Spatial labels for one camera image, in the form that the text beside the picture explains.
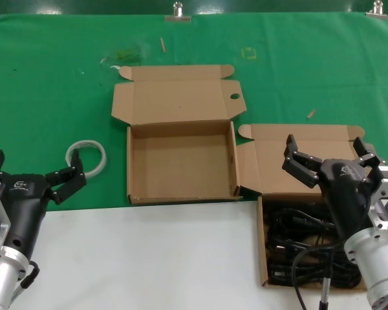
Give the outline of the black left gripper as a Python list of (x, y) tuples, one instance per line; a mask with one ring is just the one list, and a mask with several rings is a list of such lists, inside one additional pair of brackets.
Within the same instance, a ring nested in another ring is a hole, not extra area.
[(55, 204), (61, 204), (86, 186), (83, 164), (77, 149), (72, 153), (70, 167), (48, 173), (45, 177), (40, 174), (3, 174), (4, 161), (5, 154), (0, 149), (0, 199), (10, 220), (4, 246), (30, 259), (49, 198)]

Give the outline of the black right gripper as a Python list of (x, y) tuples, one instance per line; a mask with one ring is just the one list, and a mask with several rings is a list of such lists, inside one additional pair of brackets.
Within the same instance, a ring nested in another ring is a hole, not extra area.
[(313, 189), (317, 184), (329, 208), (340, 240), (346, 240), (372, 223), (367, 215), (371, 206), (371, 181), (365, 168), (387, 165), (361, 137), (353, 141), (355, 160), (322, 159), (299, 152), (292, 134), (286, 139), (282, 169)]

